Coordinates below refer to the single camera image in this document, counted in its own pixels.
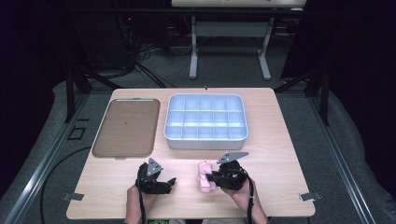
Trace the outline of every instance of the brown tray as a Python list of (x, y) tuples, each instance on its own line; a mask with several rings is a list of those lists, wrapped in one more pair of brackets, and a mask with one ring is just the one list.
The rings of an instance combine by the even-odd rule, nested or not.
[(157, 130), (160, 101), (116, 99), (111, 101), (92, 146), (96, 157), (146, 157)]

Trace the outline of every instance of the white stand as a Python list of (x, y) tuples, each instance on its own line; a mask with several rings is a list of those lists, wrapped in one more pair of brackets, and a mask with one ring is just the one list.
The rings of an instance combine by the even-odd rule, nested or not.
[(270, 71), (265, 53), (268, 48), (271, 33), (273, 30), (274, 19), (268, 22), (218, 22), (218, 21), (202, 21), (196, 22), (195, 17), (191, 18), (191, 65), (190, 78), (197, 78), (198, 66), (198, 49), (197, 36), (242, 36), (242, 37), (264, 37), (262, 48), (258, 49), (258, 57), (262, 68), (262, 76), (264, 80), (271, 80)]

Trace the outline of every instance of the gray carpet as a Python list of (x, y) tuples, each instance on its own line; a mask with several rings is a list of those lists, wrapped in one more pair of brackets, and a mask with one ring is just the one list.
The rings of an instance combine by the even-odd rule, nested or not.
[[(268, 87), (282, 84), (279, 80), (283, 63), (289, 50), (290, 40), (275, 37), (267, 52), (267, 62), (273, 76), (271, 81), (262, 79), (261, 69), (256, 56), (260, 39), (253, 38), (213, 38), (203, 40), (199, 46), (198, 78), (189, 79), (190, 54), (176, 54), (173, 51), (153, 50), (150, 57), (142, 62), (147, 68), (161, 75), (178, 88), (182, 87)], [(126, 88), (158, 88), (143, 72), (135, 70), (125, 77), (111, 79)], [(111, 91), (103, 84), (91, 80), (94, 91), (77, 113), (71, 126), (85, 128), (80, 140), (67, 140), (75, 135), (66, 135), (60, 144), (56, 161), (66, 155), (92, 144), (100, 120), (106, 109)], [(302, 87), (292, 89), (294, 93), (278, 94), (277, 99), (288, 126), (291, 140), (301, 163), (307, 185), (311, 191), (318, 191), (323, 199), (316, 201), (317, 212), (310, 218), (311, 223), (361, 223), (354, 204), (338, 173), (331, 155), (331, 148), (325, 133), (321, 130), (320, 120), (315, 117), (315, 108), (310, 99), (299, 92)], [(61, 83), (54, 89), (55, 104), (49, 119), (37, 139), (31, 155), (26, 160), (20, 174), (0, 201), (0, 222), (5, 222), (15, 202), (20, 198), (26, 184), (48, 150), (56, 142), (64, 127), (66, 115), (65, 87)], [(342, 104), (331, 94), (329, 121), (334, 137), (356, 178), (361, 192), (376, 223), (396, 223), (391, 212), (387, 212), (385, 201), (388, 194), (375, 182), (373, 173), (364, 161), (364, 148), (359, 132)], [(88, 155), (81, 151), (56, 168), (45, 187), (44, 214), (47, 223), (121, 223), (120, 220), (69, 220), (65, 216), (68, 202), (62, 200), (67, 192), (74, 192), (78, 177)], [(40, 192), (29, 206), (22, 223), (40, 223)], [(272, 223), (307, 223), (306, 218), (274, 218)]]

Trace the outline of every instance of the black cable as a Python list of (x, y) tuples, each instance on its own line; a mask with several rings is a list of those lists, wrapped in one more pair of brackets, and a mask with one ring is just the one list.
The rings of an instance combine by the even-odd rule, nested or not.
[(40, 217), (41, 217), (41, 223), (42, 224), (45, 224), (46, 222), (45, 222), (45, 219), (44, 219), (44, 191), (45, 191), (45, 189), (46, 189), (46, 185), (47, 185), (47, 182), (48, 182), (48, 180), (50, 179), (50, 175), (53, 173), (53, 171), (62, 163), (62, 162), (64, 162), (65, 160), (67, 160), (68, 158), (70, 158), (71, 156), (73, 156), (73, 155), (75, 155), (75, 154), (77, 154), (77, 153), (79, 153), (79, 152), (81, 152), (81, 151), (84, 151), (84, 150), (87, 150), (87, 149), (90, 149), (91, 147), (84, 147), (84, 148), (81, 148), (81, 149), (78, 149), (78, 150), (76, 150), (76, 151), (74, 151), (74, 152), (72, 152), (72, 153), (70, 153), (69, 155), (67, 155), (66, 157), (64, 157), (63, 159), (61, 159), (60, 161), (58, 161), (58, 163), (56, 163), (53, 167), (52, 167), (52, 169), (49, 171), (49, 174), (47, 175), (47, 177), (46, 177), (46, 179), (44, 180), (44, 182), (43, 182), (43, 185), (41, 186), (41, 195), (40, 195)]
[(243, 169), (242, 167), (241, 167), (241, 169), (242, 169), (242, 171), (238, 170), (238, 169), (222, 169), (221, 171), (222, 172), (236, 172), (236, 173), (243, 174), (243, 175), (247, 176), (247, 180), (249, 183), (249, 199), (248, 199), (248, 204), (247, 204), (247, 223), (253, 224), (253, 219), (251, 216), (251, 210), (254, 205), (254, 203), (253, 203), (253, 199), (254, 199), (253, 181), (251, 180), (250, 176), (248, 176), (248, 172), (245, 169)]
[(146, 224), (146, 209), (145, 209), (145, 205), (143, 204), (143, 195), (142, 195), (142, 190), (140, 188), (140, 180), (142, 179), (142, 176), (140, 176), (141, 174), (141, 169), (142, 166), (139, 167), (139, 171), (137, 172), (139, 174), (139, 176), (137, 177), (137, 189), (139, 191), (139, 203), (140, 203), (140, 212), (142, 214), (142, 224)]
[(143, 60), (146, 60), (146, 59), (149, 59), (151, 57), (151, 53), (150, 52), (153, 49), (156, 49), (154, 44), (149, 44), (149, 43), (142, 44), (141, 47), (140, 47), (140, 51), (137, 54), (139, 62), (141, 62)]
[(161, 77), (160, 75), (154, 73), (153, 71), (149, 70), (146, 66), (144, 66), (141, 63), (136, 63), (136, 66), (139, 67), (151, 80), (153, 80), (157, 85), (159, 85), (161, 88), (166, 88), (165, 84), (163, 84), (163, 81), (170, 85), (171, 87), (176, 87), (169, 81), (167, 81), (165, 78)]
[(248, 179), (248, 183), (249, 183), (249, 192), (250, 192), (250, 196), (248, 199), (248, 206), (247, 206), (247, 223), (252, 224), (253, 220), (251, 217), (251, 210), (253, 208), (253, 199), (254, 199), (254, 186), (253, 186), (253, 181), (251, 180), (251, 178), (249, 176), (247, 176)]

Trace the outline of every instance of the dark background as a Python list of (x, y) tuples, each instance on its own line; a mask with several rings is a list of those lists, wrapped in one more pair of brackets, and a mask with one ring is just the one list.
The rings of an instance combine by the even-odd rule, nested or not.
[[(97, 4), (94, 7), (112, 7), (105, 0), (94, 3)], [(79, 63), (90, 69), (126, 68), (131, 66), (131, 58), (114, 18), (74, 18), (79, 28), (76, 29), (65, 18), (54, 20), (39, 9), (36, 1), (19, 0), (1, 5), (0, 194), (3, 195), (48, 117), (54, 100), (51, 89), (65, 80), (71, 64)], [(393, 12), (396, 8), (390, 0), (308, 0), (306, 3), (307, 11), (340, 12), (346, 8), (353, 17), (300, 21), (282, 76), (297, 77), (320, 66), (329, 53), (334, 53), (331, 46), (340, 36), (338, 31), (347, 28), (341, 34), (341, 48), (335, 52), (336, 60), (329, 71), (331, 90), (356, 122), (366, 148), (366, 160), (378, 182), (395, 197), (396, 18)], [(157, 30), (168, 22), (163, 21)], [(97, 55), (93, 57), (78, 32), (83, 32), (93, 47), (108, 57), (104, 61), (111, 64), (102, 64)], [(166, 40), (158, 35), (152, 38)], [(158, 44), (166, 47), (167, 43)]]

